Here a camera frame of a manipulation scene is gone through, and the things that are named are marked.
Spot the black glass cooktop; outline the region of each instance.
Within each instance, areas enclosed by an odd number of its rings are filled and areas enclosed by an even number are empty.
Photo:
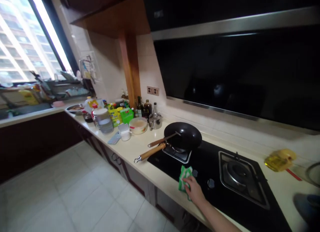
[[[270,209],[262,208],[247,198],[226,188],[220,180],[219,151],[230,155],[236,154],[202,141],[201,145],[192,151],[190,161],[183,164],[180,161],[159,151],[148,158],[148,162],[162,170],[164,173],[179,181],[181,166],[192,166],[198,172],[197,181],[202,188],[206,199],[217,209],[243,225],[250,231],[291,231],[259,164],[253,160],[239,155],[253,165],[257,179],[260,181]],[[214,188],[208,187],[208,180],[214,180]]]

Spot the tiled floor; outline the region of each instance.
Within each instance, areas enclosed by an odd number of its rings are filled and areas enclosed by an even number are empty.
[[[0,232],[178,230],[84,142],[0,186]]]

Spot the black wok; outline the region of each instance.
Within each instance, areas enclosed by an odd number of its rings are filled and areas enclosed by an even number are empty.
[[[168,137],[176,132],[180,135],[177,134],[167,139],[166,143],[161,143],[157,147],[143,153],[136,158],[134,162],[137,163],[138,161],[144,160],[157,151],[164,149],[166,146],[173,147],[177,152],[193,150],[200,146],[202,136],[200,131],[193,125],[184,122],[171,123],[164,129],[164,136]]]

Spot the wooden post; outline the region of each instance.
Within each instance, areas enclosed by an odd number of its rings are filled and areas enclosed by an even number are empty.
[[[141,96],[136,36],[121,32],[119,43],[130,107],[136,109],[134,99],[138,100],[138,96]]]

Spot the hand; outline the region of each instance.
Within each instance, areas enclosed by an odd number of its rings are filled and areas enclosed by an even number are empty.
[[[193,203],[199,207],[199,205],[206,201],[204,197],[201,187],[193,176],[183,179],[184,182],[187,182],[190,185],[190,189],[187,185],[184,185],[186,188],[186,192],[189,195],[190,199]]]

